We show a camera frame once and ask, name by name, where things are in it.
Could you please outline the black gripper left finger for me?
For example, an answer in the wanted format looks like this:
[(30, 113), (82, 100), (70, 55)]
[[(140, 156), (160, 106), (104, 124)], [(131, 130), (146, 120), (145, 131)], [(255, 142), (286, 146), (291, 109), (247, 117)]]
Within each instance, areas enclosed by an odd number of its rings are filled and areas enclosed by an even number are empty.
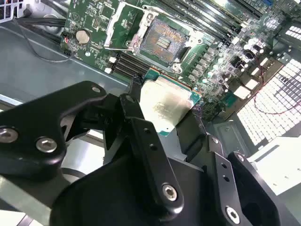
[(1, 113), (1, 175), (33, 196), (45, 188), (52, 201), (67, 145), (90, 129), (104, 133), (106, 148), (116, 153), (112, 161), (131, 154), (148, 180), (159, 179), (153, 170), (157, 161), (168, 164), (134, 96), (116, 97), (83, 81)]

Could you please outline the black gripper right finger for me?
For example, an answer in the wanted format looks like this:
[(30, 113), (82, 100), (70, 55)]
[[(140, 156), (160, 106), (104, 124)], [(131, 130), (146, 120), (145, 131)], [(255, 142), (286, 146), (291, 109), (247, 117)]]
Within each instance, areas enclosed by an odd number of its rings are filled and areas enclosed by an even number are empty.
[(249, 161), (236, 152), (224, 154), (189, 111), (176, 125), (186, 159), (176, 168), (190, 226), (278, 226), (277, 197)]

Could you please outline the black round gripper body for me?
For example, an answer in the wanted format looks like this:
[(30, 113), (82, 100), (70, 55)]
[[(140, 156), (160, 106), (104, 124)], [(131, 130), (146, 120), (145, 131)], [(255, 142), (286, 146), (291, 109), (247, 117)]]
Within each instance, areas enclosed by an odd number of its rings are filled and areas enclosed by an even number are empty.
[(189, 226), (177, 180), (181, 161), (153, 167), (148, 180), (131, 154), (125, 154), (67, 187), (54, 202), (52, 226)]

